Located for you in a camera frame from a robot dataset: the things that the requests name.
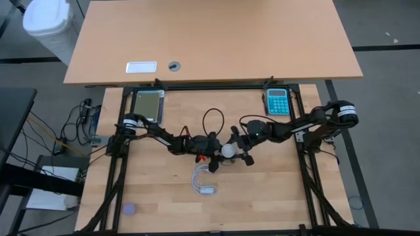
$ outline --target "wooden tabletop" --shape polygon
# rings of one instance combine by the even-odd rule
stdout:
[[[242,115],[264,115],[261,93],[261,90],[167,92],[162,126],[175,135],[184,125],[188,125],[192,136],[203,134],[203,114],[209,108],[219,108],[225,116],[219,139],[225,143],[230,136],[229,127],[238,125]],[[315,85],[301,85],[301,94],[305,111],[320,105]],[[122,88],[106,89],[98,135],[115,132],[121,96]],[[289,117],[270,117],[283,122],[289,120]],[[206,129],[218,130],[220,125],[220,114],[210,112],[205,121]],[[322,149],[334,152],[327,144],[323,144]],[[191,186],[194,156],[172,155],[153,139],[131,142],[123,204],[134,203],[136,214],[121,215],[119,232],[297,229],[299,224],[310,227],[294,139],[281,144],[265,142],[249,153],[255,160],[253,166],[237,161],[229,167],[220,166],[214,174],[202,174],[218,188],[216,195],[203,197]],[[98,151],[91,159],[102,154],[102,150]],[[325,153],[316,154],[316,158],[325,196],[341,216],[351,222],[335,158]],[[99,208],[109,167],[109,157],[89,167],[76,229],[82,228]],[[108,223],[114,207],[110,207]]]
[[[156,62],[155,73],[126,73]],[[169,63],[179,62],[172,72]],[[332,0],[91,1],[65,83],[359,78]]]

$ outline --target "blue calculator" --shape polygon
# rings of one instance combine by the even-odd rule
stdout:
[[[270,88],[266,93],[267,112],[269,115],[289,115],[287,91],[282,88]]]

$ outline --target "white bin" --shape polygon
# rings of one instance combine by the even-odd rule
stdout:
[[[24,15],[24,29],[67,66],[77,41],[73,11],[66,0],[33,0]]]

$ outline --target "purple object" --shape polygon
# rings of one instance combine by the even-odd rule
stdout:
[[[123,214],[126,216],[132,216],[136,213],[136,205],[132,203],[125,203],[123,207]]]

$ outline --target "black metal frame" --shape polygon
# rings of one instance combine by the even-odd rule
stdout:
[[[291,95],[292,92],[294,92],[294,94],[296,95],[296,102],[297,102],[297,107],[299,109],[299,114],[303,115],[305,114],[304,111],[304,107],[303,107],[303,102],[302,102],[302,98],[301,98],[301,93],[299,90],[299,86],[298,85],[277,85],[275,83],[271,83],[271,81],[267,82],[265,85],[246,85],[243,83],[236,83],[236,84],[230,84],[230,85],[226,85],[226,83],[221,83],[221,84],[210,84],[210,85],[204,85],[204,84],[199,84],[199,85],[184,85],[184,84],[175,84],[175,85],[164,85],[161,83],[161,81],[159,81],[158,79],[156,79],[156,85],[152,85],[152,86],[139,86],[139,87],[125,87],[124,91],[123,91],[123,98],[121,101],[121,107],[120,107],[120,111],[119,111],[119,119],[118,119],[118,124],[122,124],[122,120],[123,120],[123,116],[125,114],[125,108],[127,105],[127,98],[128,95],[132,94],[132,101],[131,101],[131,108],[130,110],[133,111],[134,108],[134,103],[135,103],[135,94],[137,93],[137,91],[139,90],[166,90],[166,91],[176,91],[176,90],[234,90],[234,89],[267,89],[267,88],[276,88],[276,89],[286,89],[288,91],[288,97],[289,97],[289,108],[290,108],[290,118],[291,120],[296,119],[295,116],[295,111],[294,111],[294,107],[293,107],[293,97]],[[309,160],[310,160],[310,165],[311,165],[311,169],[312,169],[312,175],[314,177],[314,181],[312,186],[310,184],[308,184],[305,181],[305,178],[309,177],[309,173],[308,173],[308,169],[306,167],[306,160],[305,160],[305,151],[303,149],[303,145],[296,142],[296,148],[297,148],[297,153],[298,153],[298,157],[299,157],[299,165],[301,168],[301,172],[302,172],[302,177],[303,177],[303,184],[304,184],[304,192],[305,192],[305,196],[306,196],[306,203],[308,206],[308,213],[310,216],[310,223],[312,228],[314,229],[317,226],[322,226],[318,223],[318,219],[316,218],[316,210],[315,210],[315,205],[314,205],[314,201],[312,198],[312,191],[313,188],[315,187],[316,192],[318,193],[317,196],[323,195],[323,191],[322,191],[322,184],[321,184],[321,180],[320,180],[320,175],[318,172],[318,165],[316,163],[316,159],[313,153],[309,153]],[[106,194],[105,194],[105,199],[109,200],[110,197],[110,193],[111,190],[114,189],[113,185],[114,185],[114,177],[115,177],[115,169],[116,169],[116,163],[117,163],[117,159],[118,158],[122,158],[122,164],[121,164],[121,169],[120,169],[120,173],[123,173],[123,176],[125,177],[125,173],[127,171],[127,159],[128,159],[128,155],[127,156],[122,156],[122,157],[116,157],[116,156],[111,156],[111,165],[110,165],[110,171],[108,173],[108,182],[106,185]],[[106,230],[106,222],[108,219],[108,210],[107,209],[101,218],[100,221],[100,231],[103,231],[104,233],[115,233],[117,235],[117,230],[118,230],[118,224],[119,224],[119,214],[120,214],[120,210],[121,210],[121,204],[122,204],[122,195],[123,195],[123,185],[124,185],[124,180],[125,178],[122,178],[121,181],[119,181],[117,184],[120,186],[117,189],[117,199],[116,199],[116,204],[115,204],[115,211],[114,211],[114,219],[113,219],[113,224],[112,224],[112,229],[111,230]],[[326,207],[329,207],[330,209],[332,208],[332,206],[327,202],[327,206],[324,206],[322,204],[322,201],[320,200],[320,210],[322,213],[322,221],[324,223],[324,226],[329,227],[330,226],[330,222],[329,222],[329,215],[327,213],[327,209]],[[290,230],[270,230],[270,231],[223,231],[223,232],[183,232],[183,233],[118,233],[118,235],[310,235],[311,234],[311,230],[306,230],[305,229],[305,225],[299,225],[299,229],[290,229]]]

